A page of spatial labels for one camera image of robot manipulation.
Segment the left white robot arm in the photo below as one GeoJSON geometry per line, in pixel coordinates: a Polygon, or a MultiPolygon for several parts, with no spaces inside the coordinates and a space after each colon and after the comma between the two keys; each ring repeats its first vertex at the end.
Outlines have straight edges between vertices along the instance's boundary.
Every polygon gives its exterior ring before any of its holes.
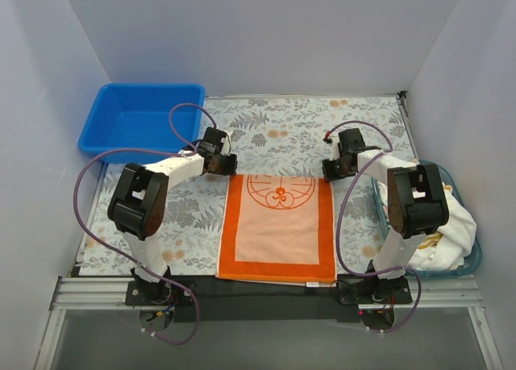
{"type": "Polygon", "coordinates": [[[232,131],[208,127],[203,138],[176,156],[152,164],[126,164],[108,206],[108,219],[123,233],[134,274],[142,281],[157,283],[168,265],[161,255],[156,233],[163,220],[171,188],[203,174],[232,176],[237,155],[231,152],[232,131]]]}

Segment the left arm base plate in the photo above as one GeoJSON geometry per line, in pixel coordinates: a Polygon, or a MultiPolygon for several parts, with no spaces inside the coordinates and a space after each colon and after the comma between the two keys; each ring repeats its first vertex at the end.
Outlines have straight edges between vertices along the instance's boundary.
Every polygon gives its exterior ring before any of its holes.
{"type": "Polygon", "coordinates": [[[163,281],[144,281],[134,273],[124,301],[126,306],[191,306],[193,303],[186,290],[163,281]]]}

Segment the orange cartoon towel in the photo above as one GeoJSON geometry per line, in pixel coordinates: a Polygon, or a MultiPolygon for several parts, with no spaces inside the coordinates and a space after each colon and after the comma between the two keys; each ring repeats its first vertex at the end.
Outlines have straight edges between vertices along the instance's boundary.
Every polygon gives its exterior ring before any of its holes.
{"type": "Polygon", "coordinates": [[[331,184],[322,178],[234,175],[216,276],[330,284],[336,278],[334,221],[331,184]]]}

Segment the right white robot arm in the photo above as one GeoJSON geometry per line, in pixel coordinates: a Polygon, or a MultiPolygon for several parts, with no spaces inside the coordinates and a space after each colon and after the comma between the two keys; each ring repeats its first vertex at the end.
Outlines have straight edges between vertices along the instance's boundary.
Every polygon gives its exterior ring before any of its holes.
{"type": "Polygon", "coordinates": [[[332,157],[322,162],[325,181],[352,177],[335,230],[335,251],[344,270],[360,278],[394,280],[405,275],[410,259],[426,235],[447,224],[449,209],[436,164],[414,164],[392,156],[391,149],[368,146],[358,128],[341,131],[332,145],[332,157]],[[351,192],[366,175],[387,187],[387,215],[390,230],[381,251],[368,272],[347,268],[340,248],[343,214],[351,192]]]}

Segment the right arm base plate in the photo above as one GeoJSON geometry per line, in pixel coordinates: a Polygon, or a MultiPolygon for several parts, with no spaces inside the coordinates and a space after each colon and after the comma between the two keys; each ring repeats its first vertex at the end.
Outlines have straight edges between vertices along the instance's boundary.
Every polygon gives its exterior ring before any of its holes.
{"type": "Polygon", "coordinates": [[[412,302],[407,279],[379,279],[338,275],[332,284],[337,301],[345,306],[359,304],[409,305],[412,302]]]}

